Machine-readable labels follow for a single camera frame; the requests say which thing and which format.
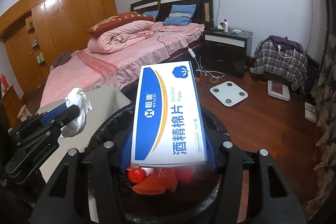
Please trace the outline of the white tissue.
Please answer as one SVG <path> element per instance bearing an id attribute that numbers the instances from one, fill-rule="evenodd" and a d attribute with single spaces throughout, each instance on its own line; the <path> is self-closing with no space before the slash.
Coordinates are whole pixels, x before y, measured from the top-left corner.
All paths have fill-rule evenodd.
<path id="1" fill-rule="evenodd" d="M 82 88 L 73 88 L 65 98 L 70 121 L 61 128 L 63 138 L 80 134 L 87 122 L 88 112 L 92 110 L 90 100 Z"/>

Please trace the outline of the orange bubble wrap strip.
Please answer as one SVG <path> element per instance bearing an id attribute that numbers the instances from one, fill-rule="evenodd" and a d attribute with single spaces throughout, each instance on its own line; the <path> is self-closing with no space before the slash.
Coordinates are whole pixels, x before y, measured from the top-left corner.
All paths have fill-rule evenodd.
<path id="1" fill-rule="evenodd" d="M 132 190 L 137 194 L 155 196 L 167 190 L 174 193 L 177 184 L 174 168 L 157 168 L 145 180 L 133 186 Z"/>

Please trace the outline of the white blue alcohol pad box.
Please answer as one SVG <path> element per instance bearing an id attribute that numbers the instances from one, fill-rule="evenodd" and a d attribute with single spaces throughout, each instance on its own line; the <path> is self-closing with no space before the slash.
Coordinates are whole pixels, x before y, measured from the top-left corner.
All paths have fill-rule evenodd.
<path id="1" fill-rule="evenodd" d="M 138 80 L 130 162 L 165 168 L 206 161 L 205 128 L 192 63 L 144 65 Z"/>

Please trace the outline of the red cloth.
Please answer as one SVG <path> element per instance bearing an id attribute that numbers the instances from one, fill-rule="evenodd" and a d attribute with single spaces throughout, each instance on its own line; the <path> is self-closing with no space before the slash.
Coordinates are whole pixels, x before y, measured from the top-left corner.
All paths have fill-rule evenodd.
<path id="1" fill-rule="evenodd" d="M 193 174 L 196 171 L 196 166 L 181 166 L 175 168 L 175 176 L 178 181 L 190 183 Z"/>

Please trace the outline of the wooden desk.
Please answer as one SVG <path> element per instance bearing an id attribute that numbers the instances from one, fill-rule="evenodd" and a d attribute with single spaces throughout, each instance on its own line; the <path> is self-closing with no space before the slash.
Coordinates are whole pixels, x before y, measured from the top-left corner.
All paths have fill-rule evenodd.
<path id="1" fill-rule="evenodd" d="M 1 125 L 8 131 L 21 123 L 18 114 L 23 103 L 11 85 L 1 99 Z"/>

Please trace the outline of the grey table cover cloth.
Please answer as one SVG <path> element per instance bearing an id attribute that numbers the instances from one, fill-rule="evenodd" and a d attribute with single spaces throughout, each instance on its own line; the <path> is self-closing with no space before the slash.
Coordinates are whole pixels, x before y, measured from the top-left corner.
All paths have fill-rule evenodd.
<path id="1" fill-rule="evenodd" d="M 83 152 L 96 130 L 117 110 L 130 104 L 130 100 L 120 90 L 110 86 L 86 93 L 81 88 L 74 88 L 64 99 L 41 106 L 37 113 L 49 112 L 64 103 L 78 106 L 80 115 L 62 128 L 58 138 L 59 148 L 40 167 L 45 181 L 49 180 L 69 149 L 76 148 Z"/>

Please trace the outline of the dark slippers on bed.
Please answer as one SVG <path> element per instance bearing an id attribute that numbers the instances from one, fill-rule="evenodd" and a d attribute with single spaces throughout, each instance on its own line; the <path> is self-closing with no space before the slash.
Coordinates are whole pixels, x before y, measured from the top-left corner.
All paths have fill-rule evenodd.
<path id="1" fill-rule="evenodd" d="M 71 54 L 67 51 L 61 52 L 60 55 L 53 61 L 52 67 L 56 68 L 60 65 L 64 65 L 72 58 Z"/>

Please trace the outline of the red thermos bottle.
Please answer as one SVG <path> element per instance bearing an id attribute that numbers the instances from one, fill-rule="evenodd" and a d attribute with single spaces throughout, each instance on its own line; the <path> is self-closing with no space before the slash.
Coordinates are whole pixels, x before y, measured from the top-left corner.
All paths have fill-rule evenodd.
<path id="1" fill-rule="evenodd" d="M 3 88 L 5 90 L 7 90 L 9 88 L 9 85 L 7 83 L 7 80 L 6 80 L 6 77 L 3 74 L 1 74 L 1 83 L 2 83 Z"/>

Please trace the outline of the white bathroom scale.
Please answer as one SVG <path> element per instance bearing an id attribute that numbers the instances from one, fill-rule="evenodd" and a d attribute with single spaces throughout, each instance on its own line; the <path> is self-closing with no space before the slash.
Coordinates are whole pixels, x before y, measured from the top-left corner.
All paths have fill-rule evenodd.
<path id="1" fill-rule="evenodd" d="M 248 93 L 232 81 L 212 87 L 210 93 L 225 107 L 232 107 L 248 98 Z"/>

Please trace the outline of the folded pink quilt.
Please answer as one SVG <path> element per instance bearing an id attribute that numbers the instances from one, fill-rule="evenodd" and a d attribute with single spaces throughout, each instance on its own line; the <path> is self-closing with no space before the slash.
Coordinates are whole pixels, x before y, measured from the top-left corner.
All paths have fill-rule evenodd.
<path id="1" fill-rule="evenodd" d="M 90 38 L 88 50 L 93 53 L 116 53 L 154 35 L 154 22 L 136 20 Z"/>

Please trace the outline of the wooden wardrobe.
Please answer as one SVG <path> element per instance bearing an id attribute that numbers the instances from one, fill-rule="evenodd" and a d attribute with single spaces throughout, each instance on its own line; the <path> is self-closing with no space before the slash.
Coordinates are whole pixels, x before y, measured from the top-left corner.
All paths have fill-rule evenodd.
<path id="1" fill-rule="evenodd" d="M 64 51 L 86 48 L 88 30 L 117 14 L 114 0 L 19 0 L 1 15 L 1 39 L 19 97 L 30 96 Z"/>

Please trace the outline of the plaid covered chair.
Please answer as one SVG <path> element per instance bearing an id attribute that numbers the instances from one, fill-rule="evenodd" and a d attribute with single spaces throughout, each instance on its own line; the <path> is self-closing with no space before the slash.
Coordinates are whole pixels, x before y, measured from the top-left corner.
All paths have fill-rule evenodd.
<path id="1" fill-rule="evenodd" d="M 261 41 L 255 49 L 255 74 L 271 73 L 291 83 L 293 91 L 303 92 L 307 81 L 307 57 L 295 49 L 283 50 L 270 38 Z"/>

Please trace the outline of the red patterned pillow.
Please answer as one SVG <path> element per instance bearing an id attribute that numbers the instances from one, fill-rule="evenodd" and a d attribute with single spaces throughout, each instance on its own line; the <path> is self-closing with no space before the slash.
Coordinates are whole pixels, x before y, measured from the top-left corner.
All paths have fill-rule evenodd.
<path id="1" fill-rule="evenodd" d="M 98 22 L 97 24 L 92 26 L 87 32 L 88 34 L 90 34 L 90 36 L 98 38 L 106 31 L 118 28 L 120 26 L 123 26 L 124 24 L 128 24 L 136 20 L 155 22 L 156 18 L 153 15 L 142 15 L 135 11 L 124 12 L 104 19 L 101 22 Z"/>

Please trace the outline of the white lotion bottle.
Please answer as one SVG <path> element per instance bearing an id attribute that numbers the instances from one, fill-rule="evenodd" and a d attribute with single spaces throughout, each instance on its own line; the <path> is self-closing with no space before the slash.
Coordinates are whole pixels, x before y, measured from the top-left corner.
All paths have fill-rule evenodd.
<path id="1" fill-rule="evenodd" d="M 224 22 L 223 22 L 223 31 L 225 33 L 228 33 L 228 22 L 226 19 L 224 19 Z"/>

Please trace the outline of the blue pillow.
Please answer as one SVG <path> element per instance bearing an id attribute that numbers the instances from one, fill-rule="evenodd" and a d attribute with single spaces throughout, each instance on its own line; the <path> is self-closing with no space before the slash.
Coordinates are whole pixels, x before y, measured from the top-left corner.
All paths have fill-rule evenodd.
<path id="1" fill-rule="evenodd" d="M 196 4 L 172 5 L 169 16 L 163 21 L 164 26 L 187 26 L 193 20 Z"/>
<path id="2" fill-rule="evenodd" d="M 159 15 L 159 11 L 158 10 L 146 11 L 146 12 L 142 13 L 143 20 L 152 21 L 152 22 L 156 22 L 157 21 L 158 15 Z"/>

